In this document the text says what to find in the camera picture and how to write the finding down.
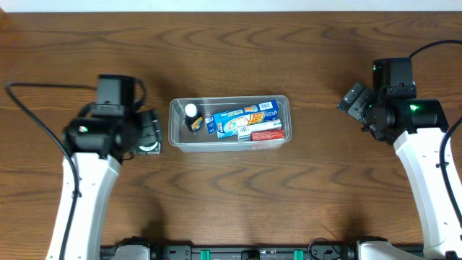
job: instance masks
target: bottle label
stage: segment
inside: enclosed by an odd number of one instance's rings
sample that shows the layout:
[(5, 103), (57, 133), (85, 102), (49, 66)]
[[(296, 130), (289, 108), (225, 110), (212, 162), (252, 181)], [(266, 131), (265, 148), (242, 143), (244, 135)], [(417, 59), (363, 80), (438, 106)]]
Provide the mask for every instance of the bottle label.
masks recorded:
[(204, 125), (204, 120), (202, 119), (202, 116), (200, 118), (197, 118), (196, 121), (191, 125), (191, 128), (193, 131), (199, 130), (202, 126)]

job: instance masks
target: wood grain surface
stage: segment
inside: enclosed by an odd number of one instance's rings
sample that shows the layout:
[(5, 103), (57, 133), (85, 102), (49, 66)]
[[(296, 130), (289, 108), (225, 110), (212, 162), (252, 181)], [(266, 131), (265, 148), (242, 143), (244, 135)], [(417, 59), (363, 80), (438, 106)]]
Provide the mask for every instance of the wood grain surface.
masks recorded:
[[(408, 56), (461, 38), (461, 13), (7, 14), (0, 22), (0, 84), (95, 85), (101, 73), (142, 78), (167, 136), (173, 98), (285, 95), (292, 141), (281, 149), (182, 153), (125, 162), (110, 198), (103, 244), (154, 241), (307, 244), (380, 235), (421, 243), (406, 173), (336, 109), (374, 59)], [(418, 97), (438, 98), (452, 125), (462, 114), (462, 47), (413, 58)], [(89, 90), (15, 89), (57, 134), (95, 99)], [(62, 154), (0, 92), (0, 259), (43, 259), (62, 182)], [(451, 144), (462, 172), (462, 131)]]

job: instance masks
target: white wall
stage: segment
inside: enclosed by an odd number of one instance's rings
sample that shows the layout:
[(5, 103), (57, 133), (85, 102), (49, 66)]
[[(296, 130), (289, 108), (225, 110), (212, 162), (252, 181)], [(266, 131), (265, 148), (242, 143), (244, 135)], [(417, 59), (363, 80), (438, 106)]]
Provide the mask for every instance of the white wall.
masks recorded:
[(5, 12), (461, 11), (462, 0), (0, 0)]

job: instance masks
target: green tape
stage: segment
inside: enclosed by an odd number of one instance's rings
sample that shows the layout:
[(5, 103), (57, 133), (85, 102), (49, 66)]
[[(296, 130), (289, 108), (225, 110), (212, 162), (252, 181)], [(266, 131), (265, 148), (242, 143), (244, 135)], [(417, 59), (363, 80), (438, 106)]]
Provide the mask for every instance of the green tape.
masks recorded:
[(294, 250), (294, 260), (303, 260), (303, 251)]
[(210, 260), (210, 251), (201, 250), (201, 260)]

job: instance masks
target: bottle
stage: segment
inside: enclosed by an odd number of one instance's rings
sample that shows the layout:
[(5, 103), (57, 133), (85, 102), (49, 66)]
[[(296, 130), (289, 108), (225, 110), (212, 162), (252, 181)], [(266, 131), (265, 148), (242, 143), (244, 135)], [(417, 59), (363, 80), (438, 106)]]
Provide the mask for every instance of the bottle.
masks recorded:
[(197, 111), (197, 107), (194, 104), (187, 104), (185, 113), (185, 123), (189, 131), (198, 131), (204, 125), (202, 113)]

